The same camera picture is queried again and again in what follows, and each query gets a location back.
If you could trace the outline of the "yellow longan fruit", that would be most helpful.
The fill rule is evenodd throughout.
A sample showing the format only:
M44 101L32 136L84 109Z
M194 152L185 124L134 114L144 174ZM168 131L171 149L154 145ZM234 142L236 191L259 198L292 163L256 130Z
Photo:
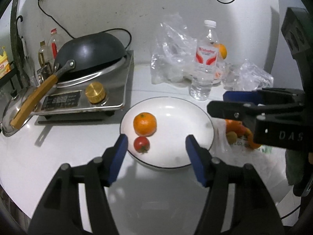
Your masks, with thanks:
M226 138L227 138L227 142L231 145L231 144L234 144L237 139L238 139L238 136L235 132L227 132L226 133Z

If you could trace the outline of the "mandarin orange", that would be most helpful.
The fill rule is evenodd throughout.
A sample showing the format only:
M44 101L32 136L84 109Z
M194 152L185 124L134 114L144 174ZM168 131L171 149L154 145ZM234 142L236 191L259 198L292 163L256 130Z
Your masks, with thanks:
M138 136L151 136L157 131L157 119L149 112L141 112L135 116L133 128Z
M234 132L238 137L244 136L246 127L241 121L226 119L226 133Z
M261 144L254 142L254 134L252 133L250 129L246 130L246 136L247 136L248 145L251 149L255 150L261 147Z

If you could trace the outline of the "cherry tomato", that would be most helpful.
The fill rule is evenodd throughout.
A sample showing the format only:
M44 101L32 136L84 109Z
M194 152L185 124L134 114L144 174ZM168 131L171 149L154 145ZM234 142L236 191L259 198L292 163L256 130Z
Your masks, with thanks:
M146 153L150 149L150 141L144 136L139 136L134 140L134 149L139 153Z

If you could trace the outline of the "crumpled clear plastic bag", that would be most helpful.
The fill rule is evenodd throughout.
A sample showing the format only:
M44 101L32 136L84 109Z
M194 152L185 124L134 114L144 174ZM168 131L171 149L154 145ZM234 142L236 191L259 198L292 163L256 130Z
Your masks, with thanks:
M273 87L274 78L250 60L245 60L241 65L226 65L222 84L227 91L254 91Z

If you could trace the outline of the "printed flat plastic bag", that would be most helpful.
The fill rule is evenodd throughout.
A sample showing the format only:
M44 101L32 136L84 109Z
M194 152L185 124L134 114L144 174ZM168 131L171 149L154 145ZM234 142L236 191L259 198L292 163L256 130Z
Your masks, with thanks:
M252 150L248 147L245 137L229 144L226 139L226 122L214 118L213 125L215 137L210 150L213 156L217 156L227 164L239 167L245 163L251 163L266 185L282 216L299 205L299 201L292 195L292 187L286 178L285 149L263 145Z

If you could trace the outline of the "clear water bottle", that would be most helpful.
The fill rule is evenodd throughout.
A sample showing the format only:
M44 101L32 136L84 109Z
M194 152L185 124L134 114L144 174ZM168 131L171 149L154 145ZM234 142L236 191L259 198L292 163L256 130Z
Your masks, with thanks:
M198 101L206 101L209 98L219 57L216 22L205 20L204 27L204 32L197 40L192 82L189 88L191 97Z

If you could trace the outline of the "large orange with stem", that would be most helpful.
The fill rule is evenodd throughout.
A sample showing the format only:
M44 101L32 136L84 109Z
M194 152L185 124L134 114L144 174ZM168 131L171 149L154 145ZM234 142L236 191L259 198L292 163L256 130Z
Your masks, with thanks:
M222 45L220 43L215 43L213 46L219 50L221 57L225 60L227 57L227 54L228 54L228 51L227 51L225 45Z

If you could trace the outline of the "white round plate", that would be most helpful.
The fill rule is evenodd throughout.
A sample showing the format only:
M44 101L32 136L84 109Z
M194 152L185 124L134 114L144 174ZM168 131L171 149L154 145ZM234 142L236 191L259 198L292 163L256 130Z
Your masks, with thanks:
M148 112L156 118L156 132L148 137L150 149L147 153L134 149L138 135L133 120L141 112ZM120 133L128 137L128 152L136 161L165 170L191 164L185 147L187 136L193 135L198 144L208 150L215 138L209 115L194 103L174 97L155 97L137 103L123 116Z

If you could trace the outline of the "clear bag over bowl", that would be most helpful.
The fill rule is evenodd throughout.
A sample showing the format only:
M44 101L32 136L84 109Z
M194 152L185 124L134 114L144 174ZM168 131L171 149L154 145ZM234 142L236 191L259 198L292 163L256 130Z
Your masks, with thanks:
M180 84L192 79L196 46L179 13L165 15L151 49L151 82Z

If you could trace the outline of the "steel induction cooker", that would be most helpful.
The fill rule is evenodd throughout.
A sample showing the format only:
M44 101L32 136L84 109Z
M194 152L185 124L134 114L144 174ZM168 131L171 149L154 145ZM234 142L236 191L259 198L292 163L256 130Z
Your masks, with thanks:
M57 83L40 100L32 116L53 117L90 112L114 112L126 103L126 87L134 52L114 65L76 80Z

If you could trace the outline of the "dark vertical pipe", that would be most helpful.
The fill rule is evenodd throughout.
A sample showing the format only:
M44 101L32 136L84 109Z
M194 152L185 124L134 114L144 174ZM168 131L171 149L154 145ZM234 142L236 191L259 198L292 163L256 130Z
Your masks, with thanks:
M20 19L23 21L23 17L17 16L19 0L13 0L10 16L10 41L11 50L14 61L14 69L16 70L17 80L21 88L28 87L30 85L30 79L23 69L23 47L22 41L19 38L17 22Z

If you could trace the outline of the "black metal rack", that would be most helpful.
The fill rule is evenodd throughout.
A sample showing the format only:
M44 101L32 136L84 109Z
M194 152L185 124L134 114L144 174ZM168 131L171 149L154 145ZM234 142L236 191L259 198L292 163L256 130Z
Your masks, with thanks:
M14 61L10 62L9 65L13 66L13 68L7 73L5 74L1 79L0 79L0 88L2 88L3 86L6 85L6 83L10 82L11 84L11 87L13 90L15 90L15 87L14 87L14 84L13 84L13 81L12 81L12 78L14 76L17 76L17 73L18 73L18 69L16 68L16 64Z

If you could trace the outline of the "yellow detergent bottle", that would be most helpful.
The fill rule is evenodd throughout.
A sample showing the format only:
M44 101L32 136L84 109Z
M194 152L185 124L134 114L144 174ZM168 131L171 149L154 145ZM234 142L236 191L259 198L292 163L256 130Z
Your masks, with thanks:
M5 47L2 47L2 54L0 55L0 79L11 71L11 66L8 61L8 55Z

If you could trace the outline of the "black wok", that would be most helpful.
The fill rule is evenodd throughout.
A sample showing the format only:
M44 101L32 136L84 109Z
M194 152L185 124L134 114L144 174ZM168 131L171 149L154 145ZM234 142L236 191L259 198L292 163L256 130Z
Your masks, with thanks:
M11 120L11 126L19 130L39 101L60 79L69 81L90 75L115 65L126 55L126 48L121 41L107 32L90 34L67 42L55 58L54 73L24 101L20 111Z

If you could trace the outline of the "red label oil bottle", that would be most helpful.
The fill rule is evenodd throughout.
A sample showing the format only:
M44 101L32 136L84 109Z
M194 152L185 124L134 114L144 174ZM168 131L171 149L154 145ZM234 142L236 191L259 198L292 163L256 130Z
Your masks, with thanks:
M50 35L51 36L48 41L48 46L50 48L52 58L55 59L59 50L64 44L64 40L63 40L63 37L58 34L56 28L50 31Z

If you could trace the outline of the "black hook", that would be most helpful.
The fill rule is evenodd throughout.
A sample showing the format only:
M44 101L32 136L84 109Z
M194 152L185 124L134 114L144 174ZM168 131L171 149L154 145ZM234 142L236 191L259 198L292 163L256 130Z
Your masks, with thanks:
M17 23L18 22L23 22L23 16L22 15L19 15L17 18L16 18L16 26L17 26Z

